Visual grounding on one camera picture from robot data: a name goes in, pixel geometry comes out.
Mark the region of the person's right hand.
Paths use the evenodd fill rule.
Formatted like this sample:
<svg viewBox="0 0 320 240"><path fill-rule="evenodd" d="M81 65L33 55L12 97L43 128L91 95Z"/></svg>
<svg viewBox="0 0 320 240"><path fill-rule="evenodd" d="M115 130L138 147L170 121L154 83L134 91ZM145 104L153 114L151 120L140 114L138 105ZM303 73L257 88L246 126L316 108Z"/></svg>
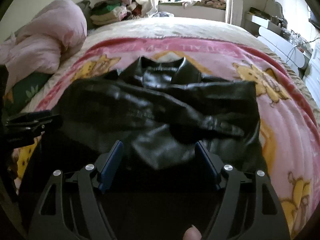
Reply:
<svg viewBox="0 0 320 240"><path fill-rule="evenodd" d="M200 231L192 225L183 235L183 240L201 240L202 235Z"/></svg>

